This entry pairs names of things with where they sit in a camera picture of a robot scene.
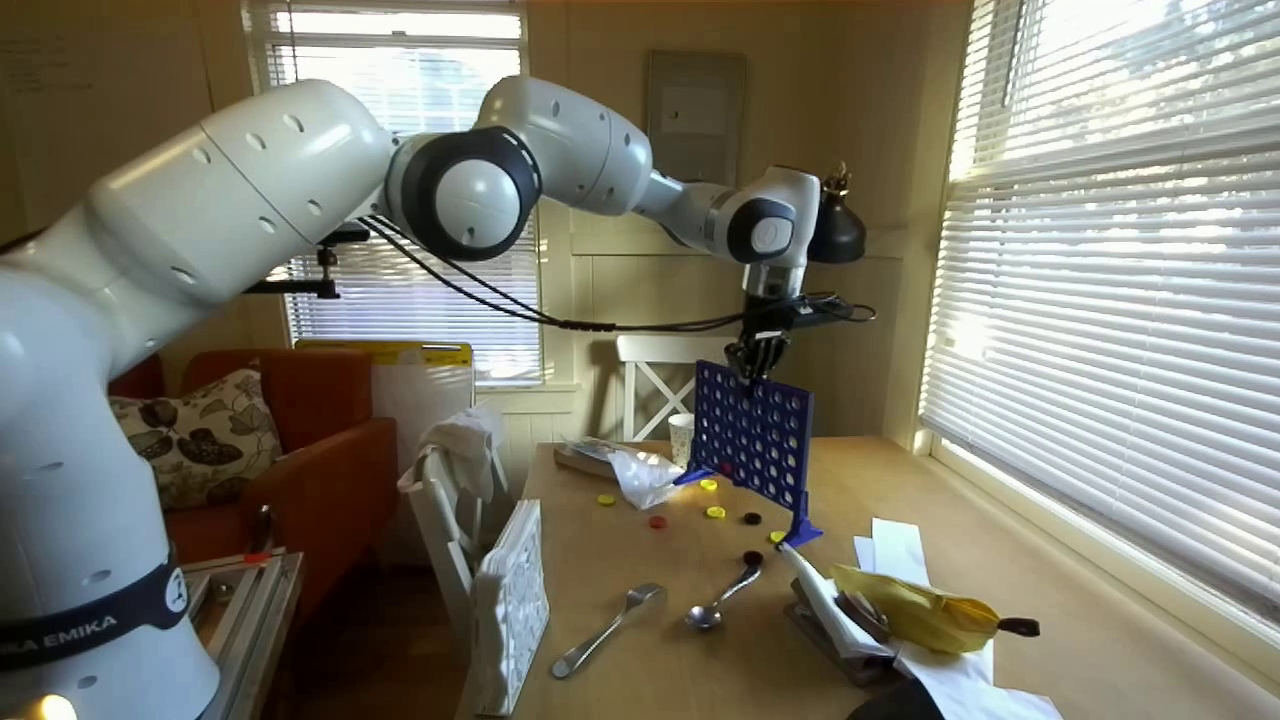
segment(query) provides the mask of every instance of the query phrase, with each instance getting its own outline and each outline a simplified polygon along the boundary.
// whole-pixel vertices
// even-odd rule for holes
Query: blue rack
[[[725,477],[793,511],[787,546],[807,546],[807,392],[775,382],[743,383],[725,364],[697,364],[693,459],[674,485]]]

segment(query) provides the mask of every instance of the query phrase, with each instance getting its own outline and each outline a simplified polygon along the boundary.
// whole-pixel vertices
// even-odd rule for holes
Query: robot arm
[[[807,260],[858,260],[864,229],[844,208],[844,186],[768,170],[743,189],[693,189],[651,170],[646,136],[613,108],[547,81],[506,77],[475,128],[401,144],[381,211],[449,260],[489,260],[511,247],[541,196],[572,208],[639,211],[682,247],[743,266],[743,327],[728,359],[761,382],[782,351],[782,334],[849,322],[836,295],[799,295]]]
[[[377,193],[401,229],[459,260],[504,254],[544,193],[645,211],[749,270],[749,378],[772,369],[775,351],[757,351],[768,336],[838,312],[799,295],[803,266],[858,247],[858,234],[825,234],[838,196],[816,178],[682,189],[651,174],[639,128],[541,81],[497,84],[473,133],[401,150],[333,84],[206,117],[0,257],[0,718],[38,697],[85,718],[200,718],[217,668],[185,615],[150,467],[104,383],[314,254]]]

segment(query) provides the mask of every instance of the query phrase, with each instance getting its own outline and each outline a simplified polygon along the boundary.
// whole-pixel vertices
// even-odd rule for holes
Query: spoon
[[[686,608],[686,627],[710,634],[710,627],[725,625],[725,603],[728,603],[734,594],[743,594],[749,585],[761,579],[762,557],[761,557],[761,551],[743,551],[743,564],[749,564],[749,570],[743,570],[710,603],[693,603],[693,608]]]
[[[654,600],[654,596],[664,596],[658,585],[637,585],[637,587],[626,587],[626,603],[622,603],[595,637],[587,637],[587,639],[572,644],[564,657],[555,657],[553,677],[555,677],[555,680],[566,680],[572,674],[581,674],[581,668],[595,657],[595,649],[604,649],[604,639],[608,639],[613,634],[621,634],[621,627],[626,625],[626,615],[632,615],[637,608],[645,608],[646,600]]]

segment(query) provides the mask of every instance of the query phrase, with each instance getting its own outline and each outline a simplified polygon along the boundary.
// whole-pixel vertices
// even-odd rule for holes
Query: wooden table
[[[803,557],[821,572],[853,564],[853,537],[864,537],[873,516],[912,520],[940,587],[962,587],[1044,625],[1038,639],[996,644],[1004,689],[1053,697],[1071,720],[1274,712],[1274,697],[1225,674],[1148,608],[886,439],[816,439],[807,485],[825,537],[803,546]],[[555,467],[553,449],[526,473],[524,498],[544,504],[553,625],[515,720],[844,720],[869,697],[787,621],[793,578],[780,559],[728,603],[725,634],[682,627],[686,608],[716,596],[743,551],[772,551],[768,531],[787,530],[782,507],[730,485],[716,498],[679,488],[654,511],[637,511],[626,502],[599,507],[604,493],[616,488]],[[622,587],[639,579],[658,579],[664,603],[632,615],[581,677],[553,680],[553,657],[608,625]]]

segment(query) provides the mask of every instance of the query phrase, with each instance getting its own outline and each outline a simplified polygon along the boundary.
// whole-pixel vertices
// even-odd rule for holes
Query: pillow
[[[262,378],[235,369],[188,397],[112,397],[112,413],[155,473],[163,507],[238,502],[279,459]]]

